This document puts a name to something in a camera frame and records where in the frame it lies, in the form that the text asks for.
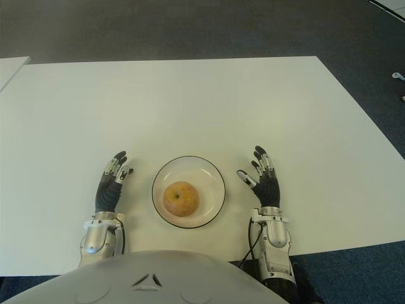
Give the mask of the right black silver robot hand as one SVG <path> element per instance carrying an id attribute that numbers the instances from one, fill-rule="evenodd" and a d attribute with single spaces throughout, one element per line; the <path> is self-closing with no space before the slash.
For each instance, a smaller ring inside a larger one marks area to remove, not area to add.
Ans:
<path id="1" fill-rule="evenodd" d="M 255 160 L 251 161 L 251 165 L 258 174 L 258 180 L 243 170 L 238 170 L 237 176 L 248 185 L 262 207 L 279 208 L 280 186 L 274 164 L 269 154 L 261 146 L 255 146 L 253 155 Z"/>

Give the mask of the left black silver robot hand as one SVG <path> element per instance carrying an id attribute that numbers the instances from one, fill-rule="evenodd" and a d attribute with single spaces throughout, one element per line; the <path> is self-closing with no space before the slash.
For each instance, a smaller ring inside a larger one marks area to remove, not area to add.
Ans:
<path id="1" fill-rule="evenodd" d="M 124 180 L 134 172 L 126 165 L 127 153 L 117 153 L 105 166 L 96 191 L 95 212 L 115 212 Z"/>

